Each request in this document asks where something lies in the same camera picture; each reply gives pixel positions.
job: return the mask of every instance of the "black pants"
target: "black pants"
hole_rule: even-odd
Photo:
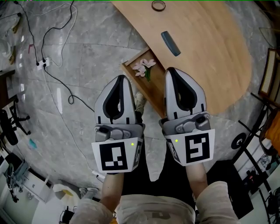
[[[136,112],[138,123],[142,123],[141,113]],[[138,167],[124,174],[122,195],[145,194],[177,198],[193,209],[193,192],[189,186],[186,168],[177,163],[166,143],[164,166],[155,182],[150,181],[145,155],[145,141],[142,144]]]

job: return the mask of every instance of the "power strip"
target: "power strip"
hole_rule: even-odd
[[[43,65],[45,64],[46,67],[49,66],[49,58],[45,58],[45,62],[39,61],[39,65],[37,66],[37,70],[41,70],[43,68]]]

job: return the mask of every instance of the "white cable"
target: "white cable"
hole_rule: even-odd
[[[52,9],[52,10],[50,10],[50,11],[47,11],[47,12],[45,12],[45,13],[43,13],[43,14],[33,14],[33,12],[31,12],[31,11],[30,11],[30,12],[31,12],[34,16],[42,16],[42,15],[45,15],[45,14],[47,14],[47,13],[49,13],[49,12],[55,10],[55,9],[60,8],[60,7],[62,7],[63,5],[66,5],[66,4],[71,5],[70,3],[64,3],[64,4],[62,4],[61,6],[58,6],[58,7],[54,8],[54,9]],[[67,34],[67,37],[66,37],[66,39],[65,39],[65,41],[64,41],[64,43],[63,43],[63,46],[62,46],[62,49],[61,49],[61,52],[60,52],[60,56],[61,56],[61,65],[58,65],[58,64],[57,64],[55,61],[53,61],[51,58],[49,59],[51,62],[53,62],[53,63],[54,63],[57,67],[59,67],[59,68],[61,68],[62,65],[63,65],[63,56],[62,56],[63,48],[64,48],[64,46],[65,46],[65,44],[66,44],[66,41],[67,41],[67,39],[68,39],[68,37],[69,37],[69,34],[70,34],[70,32],[71,32],[73,26],[75,25],[76,19],[77,19],[78,9],[77,9],[74,5],[72,5],[72,6],[76,9],[76,16],[75,16],[74,23],[72,24],[72,26],[71,26],[71,28],[70,28],[68,34]]]

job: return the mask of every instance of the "flower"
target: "flower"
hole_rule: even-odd
[[[146,68],[144,65],[142,65],[140,68],[138,68],[138,71],[135,76],[141,76],[144,77],[145,76],[145,72],[146,72]]]
[[[139,70],[143,66],[143,59],[139,63],[136,62],[135,66],[132,68],[133,70]]]
[[[150,68],[150,67],[154,66],[156,63],[154,62],[154,59],[151,59],[149,61],[147,61],[146,59],[143,59],[143,63],[142,64],[144,66],[146,66],[147,68]]]

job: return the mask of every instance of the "white t-shirt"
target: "white t-shirt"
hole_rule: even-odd
[[[225,182],[209,185],[197,198],[202,224],[239,224]],[[195,211],[188,204],[170,197],[125,195],[116,208],[118,224],[193,224]],[[101,203],[82,199],[70,224],[109,224],[112,213]]]

